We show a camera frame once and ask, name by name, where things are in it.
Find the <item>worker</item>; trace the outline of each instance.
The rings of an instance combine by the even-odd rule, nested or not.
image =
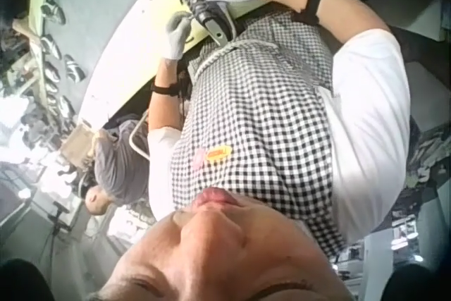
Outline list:
[[[85,204],[91,215],[104,215],[112,204],[120,207],[147,199],[149,162],[132,149],[130,135],[136,120],[122,122],[118,137],[100,130],[93,139],[90,156],[94,158],[94,175],[98,185],[85,195]],[[143,124],[133,139],[148,152],[147,124]]]
[[[190,19],[168,22],[149,104],[159,222],[93,300],[354,299],[330,260],[379,225],[404,185],[400,46],[358,0],[269,1],[311,17],[272,13],[222,49],[207,44],[189,68],[183,130],[174,84]],[[333,59],[312,14],[343,44]]]

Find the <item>nose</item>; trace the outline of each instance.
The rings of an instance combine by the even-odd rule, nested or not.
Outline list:
[[[245,234],[221,208],[198,209],[180,234],[185,268],[197,278],[225,277],[245,248]]]

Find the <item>gingham apron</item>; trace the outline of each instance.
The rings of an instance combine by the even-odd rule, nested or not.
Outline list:
[[[345,247],[332,215],[326,111],[332,56],[318,30],[275,13],[229,45],[207,44],[190,64],[190,111],[173,153],[176,208],[214,186],[260,200],[303,221],[329,257]],[[229,147],[199,165],[199,152]]]

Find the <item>pink badge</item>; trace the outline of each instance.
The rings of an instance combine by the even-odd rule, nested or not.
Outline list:
[[[194,155],[194,159],[192,160],[192,169],[194,171],[198,171],[205,164],[205,149],[199,148]]]

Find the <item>yellow badge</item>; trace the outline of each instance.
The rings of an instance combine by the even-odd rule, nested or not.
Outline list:
[[[225,159],[232,154],[232,147],[230,146],[219,146],[210,149],[205,156],[205,159],[210,163],[214,163]]]

